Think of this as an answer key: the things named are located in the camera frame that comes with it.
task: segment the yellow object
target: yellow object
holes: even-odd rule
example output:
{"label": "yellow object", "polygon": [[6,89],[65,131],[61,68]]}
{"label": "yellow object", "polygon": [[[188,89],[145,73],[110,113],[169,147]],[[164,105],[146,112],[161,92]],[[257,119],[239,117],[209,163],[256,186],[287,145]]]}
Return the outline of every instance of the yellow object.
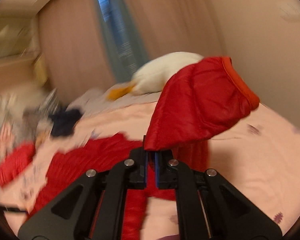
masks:
{"label": "yellow object", "polygon": [[37,61],[34,63],[34,76],[39,84],[39,86],[43,86],[48,80],[48,70],[47,65],[44,59],[44,56],[41,54]]}
{"label": "yellow object", "polygon": [[120,97],[123,97],[124,95],[131,92],[134,85],[129,84],[126,87],[123,88],[114,88],[110,90],[109,94],[107,95],[108,100],[115,101]]}

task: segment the wall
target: wall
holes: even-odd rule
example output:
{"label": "wall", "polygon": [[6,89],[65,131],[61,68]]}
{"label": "wall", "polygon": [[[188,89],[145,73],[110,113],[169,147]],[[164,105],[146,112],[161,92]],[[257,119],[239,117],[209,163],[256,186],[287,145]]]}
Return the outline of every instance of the wall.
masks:
{"label": "wall", "polygon": [[300,128],[299,0],[207,0],[226,52],[261,101]]}

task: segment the white plush toy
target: white plush toy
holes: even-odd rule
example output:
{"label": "white plush toy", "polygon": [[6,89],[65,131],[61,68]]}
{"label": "white plush toy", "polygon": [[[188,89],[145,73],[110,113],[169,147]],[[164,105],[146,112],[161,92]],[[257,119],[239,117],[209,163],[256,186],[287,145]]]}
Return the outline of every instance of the white plush toy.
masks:
{"label": "white plush toy", "polygon": [[144,64],[133,75],[131,93],[144,95],[162,91],[167,81],[180,69],[202,60],[203,56],[190,52],[173,52]]}

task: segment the orange trim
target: orange trim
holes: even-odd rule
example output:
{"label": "orange trim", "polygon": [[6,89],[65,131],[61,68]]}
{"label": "orange trim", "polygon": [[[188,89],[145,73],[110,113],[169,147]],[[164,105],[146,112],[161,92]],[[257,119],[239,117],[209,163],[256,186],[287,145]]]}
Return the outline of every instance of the orange trim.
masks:
{"label": "orange trim", "polygon": [[255,110],[258,108],[260,99],[258,96],[250,90],[250,88],[245,84],[242,78],[238,75],[238,73],[234,70],[230,57],[221,57],[223,68],[227,72],[228,76],[231,78],[234,85],[237,89],[246,97],[249,101],[251,110]]}

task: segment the red garment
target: red garment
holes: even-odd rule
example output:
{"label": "red garment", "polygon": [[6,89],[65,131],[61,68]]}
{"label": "red garment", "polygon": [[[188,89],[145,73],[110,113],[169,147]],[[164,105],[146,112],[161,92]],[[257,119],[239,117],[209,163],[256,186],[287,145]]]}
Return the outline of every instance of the red garment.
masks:
{"label": "red garment", "polygon": [[32,161],[35,154],[34,143],[24,143],[0,163],[0,186],[4,187],[17,177]]}
{"label": "red garment", "polygon": [[208,154],[202,141],[228,130],[258,105],[259,98],[235,72],[229,57],[205,58],[169,79],[151,118],[144,148],[177,151],[182,147],[178,157],[182,155],[192,169],[202,171]]}
{"label": "red garment", "polygon": [[[55,154],[46,175],[48,183],[40,191],[29,216],[43,208],[85,171],[89,169],[95,169],[98,172],[110,170],[116,163],[128,158],[130,150],[141,146],[141,141],[128,141],[119,133],[109,138],[89,140],[84,147],[67,154]],[[156,189],[154,171],[148,169],[147,189],[127,192],[122,239],[140,239],[139,231],[146,214],[148,196],[175,200],[173,190],[159,192]]]}

